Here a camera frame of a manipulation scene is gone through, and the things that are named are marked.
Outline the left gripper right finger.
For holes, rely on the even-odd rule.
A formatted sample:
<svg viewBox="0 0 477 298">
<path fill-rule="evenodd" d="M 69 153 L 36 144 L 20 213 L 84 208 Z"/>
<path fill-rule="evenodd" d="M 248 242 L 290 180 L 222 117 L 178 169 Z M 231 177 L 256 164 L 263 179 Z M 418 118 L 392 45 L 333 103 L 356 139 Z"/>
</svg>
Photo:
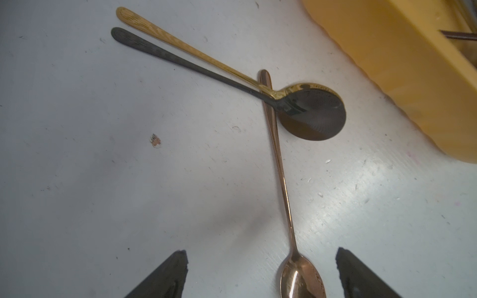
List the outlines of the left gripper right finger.
<svg viewBox="0 0 477 298">
<path fill-rule="evenodd" d="M 340 247 L 335 257 L 345 298 L 400 298 L 350 250 Z"/>
</svg>

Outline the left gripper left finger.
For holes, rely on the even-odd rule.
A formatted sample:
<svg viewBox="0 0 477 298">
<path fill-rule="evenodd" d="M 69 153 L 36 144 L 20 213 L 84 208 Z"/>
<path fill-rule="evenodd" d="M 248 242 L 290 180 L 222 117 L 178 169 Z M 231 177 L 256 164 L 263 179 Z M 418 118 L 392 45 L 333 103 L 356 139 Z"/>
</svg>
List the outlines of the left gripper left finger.
<svg viewBox="0 0 477 298">
<path fill-rule="evenodd" d="M 126 295 L 126 298 L 181 298 L 187 274 L 186 251 L 178 250 Z"/>
</svg>

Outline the yellow plastic storage box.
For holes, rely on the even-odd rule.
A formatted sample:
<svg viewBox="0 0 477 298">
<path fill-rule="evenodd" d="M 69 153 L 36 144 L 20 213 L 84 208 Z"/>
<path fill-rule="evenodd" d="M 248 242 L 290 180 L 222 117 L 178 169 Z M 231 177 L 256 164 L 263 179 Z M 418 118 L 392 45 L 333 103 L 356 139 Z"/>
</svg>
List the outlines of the yellow plastic storage box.
<svg viewBox="0 0 477 298">
<path fill-rule="evenodd" d="M 454 1 L 304 1 L 340 48 L 447 155 L 477 160 L 477 45 Z"/>
</svg>

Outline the purple iridescent spoon dark handle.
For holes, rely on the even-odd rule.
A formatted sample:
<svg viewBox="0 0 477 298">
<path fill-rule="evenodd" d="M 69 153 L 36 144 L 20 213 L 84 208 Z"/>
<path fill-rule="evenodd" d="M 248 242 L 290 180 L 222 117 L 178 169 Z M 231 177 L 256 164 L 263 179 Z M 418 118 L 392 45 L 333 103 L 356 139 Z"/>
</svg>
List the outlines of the purple iridescent spoon dark handle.
<svg viewBox="0 0 477 298">
<path fill-rule="evenodd" d="M 445 37 L 456 40 L 477 41 L 477 34 L 471 32 L 440 31 Z"/>
</svg>

